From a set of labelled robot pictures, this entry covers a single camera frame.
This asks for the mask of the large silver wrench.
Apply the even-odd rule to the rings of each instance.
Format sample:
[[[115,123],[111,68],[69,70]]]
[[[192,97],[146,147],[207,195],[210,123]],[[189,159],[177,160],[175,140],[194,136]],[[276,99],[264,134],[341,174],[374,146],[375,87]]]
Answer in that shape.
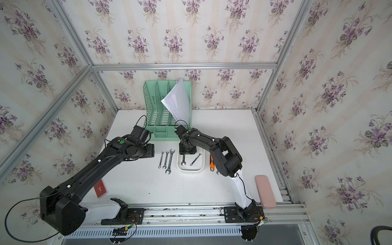
[[[165,173],[168,174],[168,175],[171,174],[171,162],[172,162],[174,153],[175,153],[174,149],[170,149],[169,150],[169,154],[170,154],[170,156],[169,156],[169,163],[168,163],[168,166],[167,166],[166,171],[165,171]]]

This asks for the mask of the white plastic storage box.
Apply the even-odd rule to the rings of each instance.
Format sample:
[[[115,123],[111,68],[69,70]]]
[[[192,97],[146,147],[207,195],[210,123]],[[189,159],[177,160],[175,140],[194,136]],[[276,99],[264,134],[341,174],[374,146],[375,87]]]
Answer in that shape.
[[[197,151],[195,154],[185,154],[185,161],[186,161],[186,165],[181,166],[181,161],[182,161],[182,155],[180,154],[177,157],[177,168],[179,169],[179,171],[183,172],[183,173],[187,173],[187,174],[196,174],[196,173],[200,173],[203,168],[205,167],[205,150],[200,148],[200,147],[196,147]],[[190,166],[191,162],[195,159],[195,157],[199,154],[202,153],[202,155],[198,158],[198,160],[195,162],[195,164],[193,166]]]

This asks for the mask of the tiny silver wrench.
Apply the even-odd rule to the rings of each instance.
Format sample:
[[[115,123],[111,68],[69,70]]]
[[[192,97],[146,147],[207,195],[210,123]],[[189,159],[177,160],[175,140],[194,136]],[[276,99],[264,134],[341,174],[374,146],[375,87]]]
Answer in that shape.
[[[198,160],[198,158],[202,155],[202,153],[199,153],[195,159],[191,162],[190,166],[193,166],[195,164],[195,162]]]

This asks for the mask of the small silver wrench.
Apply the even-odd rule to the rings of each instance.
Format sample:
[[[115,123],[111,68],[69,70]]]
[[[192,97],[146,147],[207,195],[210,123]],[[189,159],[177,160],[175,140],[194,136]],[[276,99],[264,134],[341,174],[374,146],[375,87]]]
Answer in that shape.
[[[167,159],[168,159],[169,151],[166,151],[165,153],[166,153],[166,155],[165,155],[165,161],[164,161],[163,169],[167,168]]]

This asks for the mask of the orange handled adjustable wrench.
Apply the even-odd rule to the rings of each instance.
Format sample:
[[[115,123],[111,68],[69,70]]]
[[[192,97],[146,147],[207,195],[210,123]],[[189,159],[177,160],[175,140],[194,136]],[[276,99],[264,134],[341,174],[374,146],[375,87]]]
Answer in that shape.
[[[213,161],[212,155],[210,155],[210,157],[209,157],[209,167],[210,167],[210,171],[211,172],[215,171],[215,165],[214,165],[214,161]]]

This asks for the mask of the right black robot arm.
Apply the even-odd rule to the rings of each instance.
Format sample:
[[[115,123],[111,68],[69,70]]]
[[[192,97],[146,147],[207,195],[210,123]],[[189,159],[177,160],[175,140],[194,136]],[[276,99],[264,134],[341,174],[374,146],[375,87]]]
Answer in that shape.
[[[264,216],[261,207],[251,198],[243,180],[242,156],[228,137],[208,136],[196,128],[188,129],[183,125],[175,128],[180,143],[180,153],[194,155],[197,148],[208,151],[215,168],[223,177],[231,179],[235,197],[237,216],[241,222],[260,225]]]

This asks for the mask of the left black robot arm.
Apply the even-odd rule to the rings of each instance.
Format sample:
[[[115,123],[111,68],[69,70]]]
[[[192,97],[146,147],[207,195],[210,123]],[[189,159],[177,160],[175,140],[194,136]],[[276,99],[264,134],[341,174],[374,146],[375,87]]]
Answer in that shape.
[[[114,167],[124,161],[154,157],[151,132],[135,125],[132,132],[110,141],[103,151],[73,177],[40,193],[40,217],[62,235],[70,235],[82,224],[100,219],[125,217],[127,205],[119,199],[98,207],[82,204],[86,194]]]

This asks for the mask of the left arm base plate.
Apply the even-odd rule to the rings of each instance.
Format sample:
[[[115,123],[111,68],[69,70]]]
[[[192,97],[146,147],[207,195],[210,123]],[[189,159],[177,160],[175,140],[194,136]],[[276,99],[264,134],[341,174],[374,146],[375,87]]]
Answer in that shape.
[[[144,208],[130,207],[127,203],[118,198],[111,198],[113,204],[119,205],[119,211],[114,218],[101,220],[101,225],[141,225],[144,218]]]

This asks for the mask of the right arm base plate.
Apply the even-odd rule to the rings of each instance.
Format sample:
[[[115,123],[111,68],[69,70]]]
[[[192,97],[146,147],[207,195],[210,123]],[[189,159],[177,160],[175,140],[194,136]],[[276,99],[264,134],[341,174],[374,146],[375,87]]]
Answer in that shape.
[[[252,201],[246,208],[227,206],[223,208],[225,223],[256,223],[264,217],[264,211],[261,206]]]

